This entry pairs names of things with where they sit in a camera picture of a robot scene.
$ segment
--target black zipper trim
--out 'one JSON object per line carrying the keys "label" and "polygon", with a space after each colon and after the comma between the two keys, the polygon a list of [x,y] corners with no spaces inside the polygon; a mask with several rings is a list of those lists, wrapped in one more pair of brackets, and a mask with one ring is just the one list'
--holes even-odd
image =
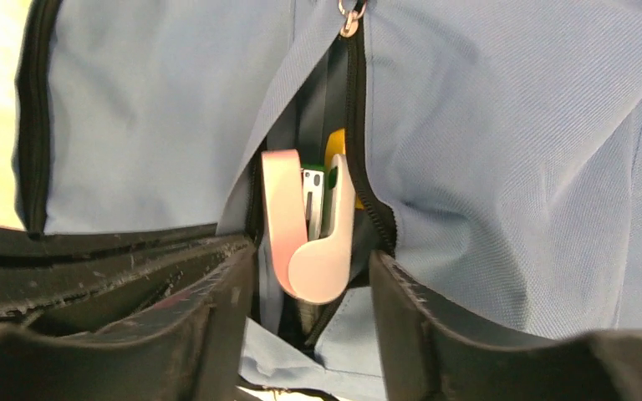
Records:
{"label": "black zipper trim", "polygon": [[48,68],[50,38],[62,0],[34,0],[23,35],[16,80],[18,125],[18,188],[29,234],[42,235],[50,184],[50,115]]}
{"label": "black zipper trim", "polygon": [[382,251],[395,256],[397,226],[392,209],[373,193],[365,169],[366,64],[363,19],[348,41],[348,88],[346,92],[345,151],[355,192],[382,240]]}
{"label": "black zipper trim", "polygon": [[264,208],[262,207],[262,152],[267,149],[267,139],[257,148],[250,163],[250,186],[247,198],[245,232],[255,246],[262,241],[264,229]]}

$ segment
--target zipper pull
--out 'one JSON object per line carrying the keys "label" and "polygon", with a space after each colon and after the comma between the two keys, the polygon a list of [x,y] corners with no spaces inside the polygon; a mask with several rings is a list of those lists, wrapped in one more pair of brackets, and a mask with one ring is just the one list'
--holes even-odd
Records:
{"label": "zipper pull", "polygon": [[358,21],[365,15],[365,6],[368,3],[363,0],[363,7],[360,11],[346,10],[343,7],[343,0],[339,0],[339,11],[346,17],[345,24],[341,28],[340,35],[344,38],[350,38],[358,32]]}

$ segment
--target pink stapler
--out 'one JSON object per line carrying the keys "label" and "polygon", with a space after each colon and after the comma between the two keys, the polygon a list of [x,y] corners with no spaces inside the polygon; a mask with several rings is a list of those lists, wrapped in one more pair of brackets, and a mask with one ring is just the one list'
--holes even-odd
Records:
{"label": "pink stapler", "polygon": [[289,295],[323,304],[348,285],[355,190],[345,155],[335,155],[329,171],[337,177],[329,188],[327,220],[321,236],[310,241],[296,150],[262,153],[264,208],[273,270]]}

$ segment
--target zipper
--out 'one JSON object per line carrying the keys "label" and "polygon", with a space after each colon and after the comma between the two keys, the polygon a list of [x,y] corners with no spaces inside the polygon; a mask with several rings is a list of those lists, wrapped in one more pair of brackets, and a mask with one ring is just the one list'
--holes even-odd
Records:
{"label": "zipper", "polygon": [[[364,6],[360,1],[356,8],[359,11]],[[363,204],[364,210],[368,213],[373,226],[381,239],[382,250],[389,255],[395,255],[395,244],[397,229],[395,217],[392,210],[382,203],[373,193],[368,179],[368,172],[365,169],[365,89],[366,89],[366,60],[364,49],[364,27],[363,19],[360,18],[349,29],[350,23],[344,27],[339,35],[339,40],[345,41],[348,46],[348,78],[346,87],[346,124],[345,124],[345,149],[349,165],[349,173],[355,192]],[[261,229],[263,227],[263,216],[261,207],[261,156],[264,145],[257,150],[252,166],[252,180],[250,184],[250,198],[247,204],[247,234],[259,245]],[[356,277],[354,282],[367,282],[367,273]],[[344,294],[330,304],[326,305],[319,314],[318,320],[313,325],[304,340],[301,350],[309,356],[313,356],[318,338],[328,326],[335,313],[338,311],[344,299]]]}
{"label": "zipper", "polygon": [[29,234],[43,234],[50,182],[48,67],[50,38],[62,0],[35,0],[23,35],[18,68],[18,186]]}
{"label": "zipper", "polygon": [[397,227],[392,210],[373,193],[365,169],[366,65],[363,19],[348,42],[348,87],[346,92],[345,152],[350,179],[368,217],[382,240],[383,251],[395,256]]}
{"label": "zipper", "polygon": [[247,198],[245,232],[255,246],[262,242],[264,229],[264,208],[262,207],[262,152],[267,149],[267,139],[257,148],[250,164],[250,185]]}

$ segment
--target light blue fabric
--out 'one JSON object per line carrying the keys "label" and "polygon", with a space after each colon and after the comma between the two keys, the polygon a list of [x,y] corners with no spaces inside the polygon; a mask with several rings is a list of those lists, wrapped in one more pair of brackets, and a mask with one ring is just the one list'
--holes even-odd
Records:
{"label": "light blue fabric", "polygon": [[[64,0],[48,232],[242,229],[245,166],[289,143],[343,23],[335,1],[243,3]],[[642,328],[642,0],[382,0],[364,23],[365,162],[400,263],[530,333]],[[385,397],[367,289],[315,359],[248,322],[248,380]]]}

